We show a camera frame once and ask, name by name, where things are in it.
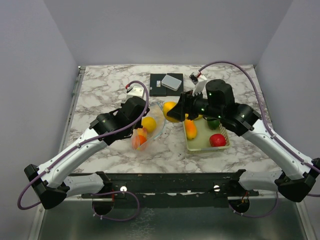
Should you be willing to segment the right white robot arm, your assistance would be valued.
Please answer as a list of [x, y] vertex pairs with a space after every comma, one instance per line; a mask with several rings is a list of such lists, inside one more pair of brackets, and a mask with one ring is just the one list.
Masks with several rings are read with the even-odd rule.
[[229, 184], [230, 191], [236, 196], [251, 190], [273, 191], [292, 202], [301, 202], [316, 183], [320, 161], [302, 154], [271, 132], [252, 107], [236, 103], [231, 85], [224, 80], [210, 80], [205, 90], [206, 98], [202, 93], [183, 92], [167, 116], [180, 122], [193, 120], [198, 115], [219, 120], [224, 128], [254, 144], [281, 169], [273, 172], [239, 170], [236, 179]]

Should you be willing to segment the green lime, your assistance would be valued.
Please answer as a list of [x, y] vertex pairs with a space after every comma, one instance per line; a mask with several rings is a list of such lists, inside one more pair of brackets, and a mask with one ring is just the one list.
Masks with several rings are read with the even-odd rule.
[[210, 119], [207, 121], [207, 126], [211, 130], [216, 130], [220, 126], [220, 121], [218, 119]]

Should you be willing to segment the pale green plastic basket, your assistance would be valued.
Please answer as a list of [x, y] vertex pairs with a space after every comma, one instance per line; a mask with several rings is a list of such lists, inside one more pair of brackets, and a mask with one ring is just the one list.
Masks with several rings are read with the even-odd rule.
[[[212, 130], [207, 125], [207, 120], [201, 118], [199, 120], [194, 120], [194, 123], [197, 128], [197, 136], [193, 140], [188, 140], [186, 137], [185, 131], [185, 121], [183, 122], [183, 130], [186, 141], [186, 148], [188, 153], [201, 153], [201, 152], [212, 152], [218, 150], [224, 150], [230, 147], [229, 135], [225, 127], [220, 123], [219, 127], [215, 130]], [[210, 145], [210, 136], [214, 134], [222, 134], [225, 137], [226, 145], [220, 147], [211, 147]]]

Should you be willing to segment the black flat box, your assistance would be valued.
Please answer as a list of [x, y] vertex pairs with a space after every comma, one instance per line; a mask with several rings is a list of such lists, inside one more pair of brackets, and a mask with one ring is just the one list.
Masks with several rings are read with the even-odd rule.
[[[164, 87], [161, 84], [165, 75], [170, 75], [182, 81], [181, 86], [177, 91], [173, 91]], [[150, 97], [167, 97], [167, 96], [180, 96], [184, 90], [184, 76], [182, 73], [151, 73], [149, 81], [149, 96]]]

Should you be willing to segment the yellow lemon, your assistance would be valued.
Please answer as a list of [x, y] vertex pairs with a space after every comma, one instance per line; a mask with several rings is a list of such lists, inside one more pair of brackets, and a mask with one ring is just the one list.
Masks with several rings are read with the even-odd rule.
[[141, 125], [149, 134], [152, 133], [157, 127], [156, 120], [150, 116], [144, 117], [141, 121]]

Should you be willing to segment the yellow orange mango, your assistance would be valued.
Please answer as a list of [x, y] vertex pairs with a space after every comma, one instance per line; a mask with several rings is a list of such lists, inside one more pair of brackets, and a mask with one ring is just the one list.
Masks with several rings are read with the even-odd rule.
[[184, 121], [184, 128], [185, 128], [186, 138], [188, 140], [193, 140], [197, 137], [197, 127], [193, 120], [186, 119]]

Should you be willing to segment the grey white small box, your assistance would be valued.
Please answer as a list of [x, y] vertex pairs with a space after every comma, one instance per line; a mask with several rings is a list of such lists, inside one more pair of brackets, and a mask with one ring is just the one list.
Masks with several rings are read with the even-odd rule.
[[177, 79], [176, 77], [165, 75], [164, 78], [161, 80], [161, 85], [172, 90], [177, 91], [182, 84], [182, 81], [180, 79]]

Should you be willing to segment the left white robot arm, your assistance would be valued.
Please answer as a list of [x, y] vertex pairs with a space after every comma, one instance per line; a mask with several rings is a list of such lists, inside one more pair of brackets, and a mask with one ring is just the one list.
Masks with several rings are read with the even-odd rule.
[[99, 114], [83, 134], [58, 155], [37, 166], [29, 164], [24, 173], [46, 209], [52, 209], [66, 198], [81, 194], [97, 194], [103, 198], [111, 190], [105, 174], [70, 174], [95, 153], [118, 140], [128, 139], [149, 112], [149, 101], [130, 97], [120, 108]]

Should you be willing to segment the red apple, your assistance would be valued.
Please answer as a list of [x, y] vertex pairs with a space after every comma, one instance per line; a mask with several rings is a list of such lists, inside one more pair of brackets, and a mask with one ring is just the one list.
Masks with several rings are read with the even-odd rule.
[[227, 144], [227, 141], [222, 134], [216, 133], [210, 136], [209, 143], [211, 147], [223, 147]]

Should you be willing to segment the black metal base rail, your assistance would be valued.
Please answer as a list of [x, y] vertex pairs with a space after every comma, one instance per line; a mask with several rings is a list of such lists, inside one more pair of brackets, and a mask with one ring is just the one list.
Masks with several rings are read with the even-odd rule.
[[115, 195], [123, 203], [133, 193], [143, 208], [225, 208], [229, 197], [245, 193], [257, 197], [260, 189], [244, 188], [240, 176], [231, 173], [72, 173], [63, 182], [67, 196], [102, 198]]

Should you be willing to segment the orange tangerine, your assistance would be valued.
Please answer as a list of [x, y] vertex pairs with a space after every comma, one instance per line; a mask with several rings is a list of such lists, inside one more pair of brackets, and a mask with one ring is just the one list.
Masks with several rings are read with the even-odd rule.
[[132, 146], [138, 150], [140, 149], [141, 145], [143, 145], [147, 141], [147, 138], [143, 135], [137, 135], [134, 140], [132, 141]]

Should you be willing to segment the yellow banana bunch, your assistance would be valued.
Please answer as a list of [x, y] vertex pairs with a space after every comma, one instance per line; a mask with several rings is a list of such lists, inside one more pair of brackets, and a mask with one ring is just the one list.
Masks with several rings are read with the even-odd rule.
[[[185, 118], [189, 120], [189, 115], [186, 113]], [[199, 114], [196, 118], [193, 118], [192, 121], [197, 121], [203, 118], [203, 115]]]

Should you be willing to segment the clear zip top bag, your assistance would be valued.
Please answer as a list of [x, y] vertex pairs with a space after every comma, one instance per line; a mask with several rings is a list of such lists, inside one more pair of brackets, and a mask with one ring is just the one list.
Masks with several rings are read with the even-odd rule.
[[161, 135], [166, 119], [158, 102], [149, 105], [149, 112], [142, 118], [141, 127], [134, 129], [131, 136], [133, 150], [145, 151]]

